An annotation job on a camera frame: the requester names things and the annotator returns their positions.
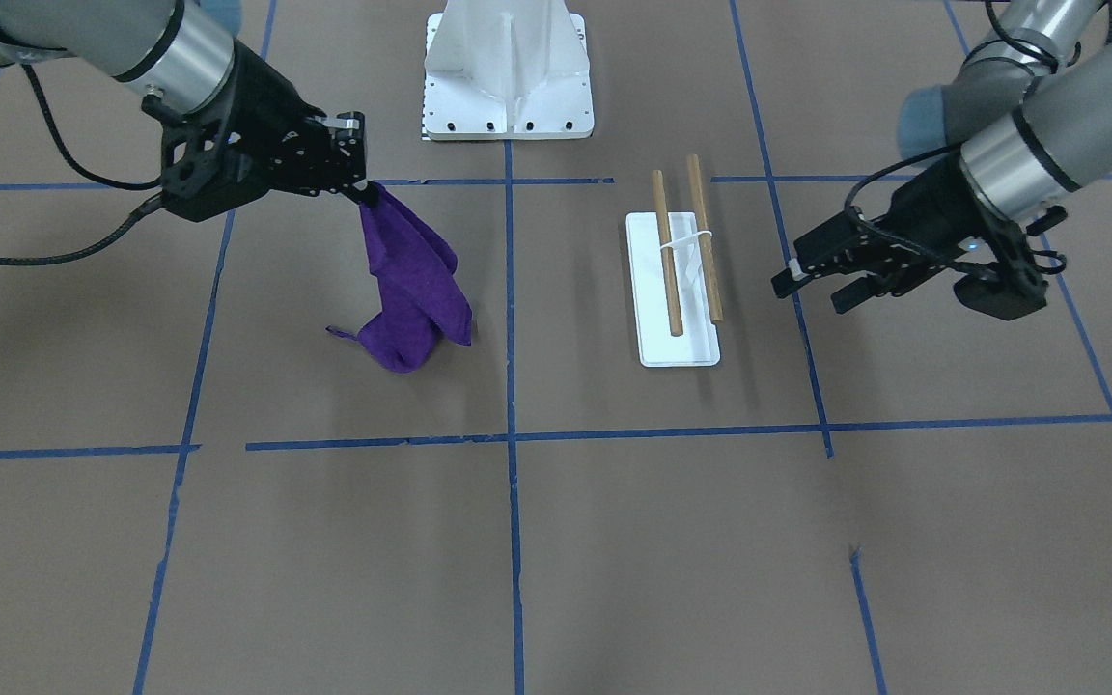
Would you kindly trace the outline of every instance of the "cable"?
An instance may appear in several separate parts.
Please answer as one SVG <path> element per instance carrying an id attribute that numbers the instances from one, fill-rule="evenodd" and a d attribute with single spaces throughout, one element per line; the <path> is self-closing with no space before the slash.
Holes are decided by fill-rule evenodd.
<path id="1" fill-rule="evenodd" d="M 1042 266 L 1041 264 L 1033 264 L 1033 267 L 1036 268 L 1036 272 L 1041 275 L 1061 275 L 1066 269 L 1066 256 L 1059 254 L 1059 251 L 1054 251 L 1053 249 L 1050 249 L 1048 251 L 1043 249 L 1035 249 L 1032 251 L 1032 255 L 1042 256 L 1045 259 L 1053 259 L 1056 261 L 1056 264 L 1054 264 L 1053 266 Z"/>
<path id="2" fill-rule="evenodd" d="M 1104 0 L 1104 4 L 1106 4 L 1106 13 L 1109 14 L 1109 28 L 1106 32 L 1104 32 L 1104 44 L 1108 46 L 1112 43 L 1112 0 Z"/>
<path id="3" fill-rule="evenodd" d="M 896 162 L 894 165 L 891 165 L 891 167 L 884 168 L 884 170 L 880 170 L 877 172 L 871 172 L 871 175 L 868 175 L 861 181 L 857 181 L 856 186 L 853 186 L 851 192 L 847 193 L 847 198 L 844 199 L 844 215 L 846 215 L 847 219 L 852 220 L 852 224 L 855 224 L 857 228 L 861 229 L 861 231 L 864 231 L 868 235 L 873 235 L 873 237 L 884 238 L 884 240 L 901 247 L 901 249 L 911 251 L 912 254 L 915 254 L 917 256 L 923 256 L 926 259 L 934 260 L 934 262 L 941 266 L 945 266 L 950 269 L 953 269 L 953 271 L 955 272 L 961 272 L 964 275 L 970 275 L 972 277 L 975 277 L 977 280 L 996 281 L 999 279 L 997 274 L 993 272 L 992 269 L 981 264 L 963 264 L 960 260 L 952 259 L 952 257 L 946 256 L 945 254 L 941 254 L 940 251 L 931 249 L 931 247 L 927 247 L 924 244 L 919 244 L 912 241 L 910 238 L 902 238 L 900 237 L 900 235 L 886 231 L 883 228 L 880 228 L 880 226 L 871 224 L 870 220 L 866 220 L 865 217 L 861 215 L 860 208 L 856 208 L 855 206 L 852 205 L 853 201 L 856 201 L 856 195 L 860 193 L 861 190 L 864 190 L 865 186 L 874 183 L 874 181 L 878 180 L 883 176 L 888 175 L 888 172 L 900 171 L 904 167 L 911 167 L 912 165 L 915 165 L 917 162 L 923 162 L 926 159 L 936 157 L 939 155 L 947 155 L 950 152 L 954 152 L 954 150 L 959 150 L 959 147 L 961 146 L 949 145 L 945 147 L 940 147 L 936 150 L 930 150 L 930 152 L 916 155 L 915 157 L 909 157 L 902 162 Z"/>
<path id="4" fill-rule="evenodd" d="M 145 219 L 145 217 L 153 215 L 153 212 L 162 208 L 162 195 L 156 193 L 153 197 L 147 199 L 140 203 L 140 207 L 131 211 L 127 220 L 119 225 L 119 229 L 113 230 L 109 237 L 102 238 L 101 241 L 93 244 L 92 246 L 87 246 L 79 251 L 73 251 L 70 254 L 63 254 L 59 256 L 40 256 L 40 257 L 26 257 L 24 259 L 18 259 L 18 257 L 0 256 L 0 266 L 17 266 L 17 267 L 36 267 L 36 266 L 57 266 L 59 264 L 70 264 L 72 260 L 88 259 L 89 256 L 97 254 L 97 251 L 102 251 L 106 247 L 110 246 L 115 241 L 120 240 L 122 235 L 128 234 L 138 221 Z"/>
<path id="5" fill-rule="evenodd" d="M 984 0 L 984 16 L 990 19 L 990 28 L 992 28 L 993 33 L 999 36 L 999 39 L 1002 39 L 1003 43 L 1013 48 L 1014 51 L 1019 51 L 1029 58 L 1034 58 L 1036 61 L 1050 68 L 1051 73 L 1056 73 L 1058 58 L 1055 58 L 1050 51 L 1045 51 L 1044 48 L 1037 48 L 1036 46 L 1029 48 L 1027 46 L 1020 43 L 1020 41 L 1010 33 L 1006 33 L 1005 28 L 1002 28 L 1002 22 L 999 21 L 997 12 L 993 11 L 992 0 Z"/>
<path id="6" fill-rule="evenodd" d="M 39 48 L 39 46 L 19 43 L 10 36 L 3 33 L 3 30 L 0 30 L 0 43 L 17 46 L 17 48 L 36 48 L 40 49 L 40 51 L 62 51 L 61 48 Z M 150 190 L 160 186 L 160 177 L 146 181 L 146 183 L 127 183 L 127 181 L 98 176 L 96 172 L 90 172 L 87 168 L 80 166 L 80 163 L 76 161 L 76 158 L 71 156 L 70 150 L 67 149 L 67 143 L 62 141 L 62 136 L 59 136 L 58 125 L 54 122 L 54 115 L 49 109 L 49 100 L 46 98 L 46 92 L 42 87 L 40 87 L 40 80 L 37 78 L 37 71 L 32 68 L 32 66 L 27 64 L 27 62 L 21 62 L 19 67 L 22 68 L 23 75 L 28 78 L 28 85 L 32 87 L 32 93 L 37 98 L 37 106 L 40 108 L 40 116 L 42 116 L 46 120 L 46 128 L 49 130 L 49 137 L 54 141 L 58 153 L 62 156 L 62 161 L 67 162 L 67 166 L 71 167 L 71 170 L 75 170 L 81 177 L 91 180 L 92 183 L 100 183 L 101 186 L 118 188 L 120 190 Z"/>
<path id="7" fill-rule="evenodd" d="M 67 143 L 62 141 L 62 136 L 58 133 L 58 123 L 54 122 L 54 115 L 49 110 L 49 99 L 46 98 L 46 92 L 40 88 L 40 80 L 37 78 L 37 70 L 32 66 L 23 64 L 19 66 L 23 70 L 23 75 L 28 78 L 28 85 L 32 87 L 32 93 L 37 98 L 37 106 L 40 108 L 40 117 L 46 120 L 46 128 L 49 130 L 49 137 L 54 141 L 54 146 L 58 147 L 58 153 L 62 155 L 62 161 L 67 162 L 67 166 L 71 167 L 81 177 L 91 180 L 92 183 L 100 183 L 101 186 L 109 186 L 110 188 L 118 188 L 120 190 L 150 190 L 157 188 L 160 185 L 160 177 L 153 180 L 146 181 L 146 183 L 127 183 L 127 181 L 115 180 L 112 178 L 107 178 L 105 176 L 98 176 L 96 172 L 90 172 L 87 168 L 80 166 L 76 161 L 76 158 L 71 156 L 70 150 L 67 150 Z"/>

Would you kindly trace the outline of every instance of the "floor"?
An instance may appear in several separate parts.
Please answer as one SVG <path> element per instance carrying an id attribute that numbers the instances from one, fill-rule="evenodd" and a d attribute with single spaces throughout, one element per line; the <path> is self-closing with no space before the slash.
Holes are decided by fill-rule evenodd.
<path id="1" fill-rule="evenodd" d="M 241 36 L 367 111 L 370 176 L 463 259 L 473 347 L 396 376 L 326 335 L 378 311 L 339 199 L 0 269 L 0 694 L 1112 692 L 1112 178 L 1031 318 L 949 277 L 843 317 L 834 281 L 770 294 L 981 4 L 570 0 L 595 136 L 512 146 L 420 140 L 440 4 L 248 0 Z M 156 170 L 131 93 L 40 76 L 93 171 Z M 656 167 L 687 209 L 688 152 L 723 361 L 645 369 L 624 217 Z M 0 254 L 140 199 L 81 183 L 0 71 Z"/>

